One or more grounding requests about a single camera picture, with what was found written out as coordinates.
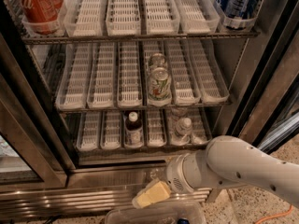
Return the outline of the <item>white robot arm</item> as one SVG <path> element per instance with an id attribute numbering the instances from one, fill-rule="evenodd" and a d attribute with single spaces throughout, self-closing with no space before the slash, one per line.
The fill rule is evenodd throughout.
<path id="1" fill-rule="evenodd" d="M 135 208 L 162 202 L 175 193 L 200 188 L 234 189 L 254 186 L 299 207 L 299 165 L 263 153 L 242 139 L 222 135 L 205 149 L 176 156 L 164 173 L 133 198 Z"/>

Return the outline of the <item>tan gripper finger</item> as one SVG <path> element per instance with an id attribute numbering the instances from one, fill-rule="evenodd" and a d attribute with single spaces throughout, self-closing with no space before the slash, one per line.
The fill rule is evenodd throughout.
<path id="1" fill-rule="evenodd" d="M 156 178 L 140 190 L 132 199 L 133 207 L 140 209 L 155 203 L 162 202 L 170 197 L 171 189 L 160 179 Z"/>

